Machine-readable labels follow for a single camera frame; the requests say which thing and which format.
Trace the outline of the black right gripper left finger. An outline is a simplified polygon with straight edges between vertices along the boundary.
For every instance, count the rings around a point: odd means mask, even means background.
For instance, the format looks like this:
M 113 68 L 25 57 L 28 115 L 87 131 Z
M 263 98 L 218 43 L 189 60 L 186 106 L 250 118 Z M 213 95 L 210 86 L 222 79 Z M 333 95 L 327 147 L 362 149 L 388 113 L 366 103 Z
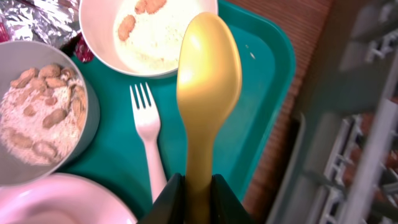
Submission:
M 139 224 L 183 224 L 185 218 L 185 177 L 174 174 Z

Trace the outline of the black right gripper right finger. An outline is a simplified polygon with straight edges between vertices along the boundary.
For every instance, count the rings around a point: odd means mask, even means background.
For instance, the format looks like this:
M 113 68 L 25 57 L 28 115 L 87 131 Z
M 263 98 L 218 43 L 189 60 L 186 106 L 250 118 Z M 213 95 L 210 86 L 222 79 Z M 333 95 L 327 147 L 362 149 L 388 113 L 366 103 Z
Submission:
M 211 180 L 211 223 L 253 224 L 251 216 L 220 174 Z

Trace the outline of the white plastic fork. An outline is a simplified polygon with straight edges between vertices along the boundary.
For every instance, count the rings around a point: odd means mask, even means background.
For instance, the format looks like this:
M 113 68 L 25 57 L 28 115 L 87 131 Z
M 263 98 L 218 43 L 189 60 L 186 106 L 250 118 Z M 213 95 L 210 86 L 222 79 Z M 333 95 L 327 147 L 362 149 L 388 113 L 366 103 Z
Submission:
M 167 179 L 157 145 L 157 138 L 161 128 L 160 116 L 147 83 L 145 83 L 145 87 L 141 83 L 134 86 L 130 85 L 129 91 L 134 124 L 146 152 L 152 203 L 155 203 L 167 185 Z

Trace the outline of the yellow plastic spoon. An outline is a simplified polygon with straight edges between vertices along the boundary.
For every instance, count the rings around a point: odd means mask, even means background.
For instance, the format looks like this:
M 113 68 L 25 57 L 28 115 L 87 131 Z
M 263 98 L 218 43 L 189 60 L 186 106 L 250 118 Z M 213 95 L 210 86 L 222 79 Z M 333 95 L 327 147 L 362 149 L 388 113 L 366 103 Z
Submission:
M 210 222 L 213 145 L 238 102 L 242 66 L 224 20 L 211 12 L 195 16 L 182 42 L 177 103 L 187 134 L 186 223 Z

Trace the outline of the grey bowl with rice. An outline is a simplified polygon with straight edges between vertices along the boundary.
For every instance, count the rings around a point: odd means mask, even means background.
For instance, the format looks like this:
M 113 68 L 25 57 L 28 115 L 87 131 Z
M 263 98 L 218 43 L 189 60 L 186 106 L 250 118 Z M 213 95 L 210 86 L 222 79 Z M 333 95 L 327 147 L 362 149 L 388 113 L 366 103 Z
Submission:
M 99 122 L 96 93 L 67 54 L 40 42 L 1 44 L 1 187 L 74 160 Z

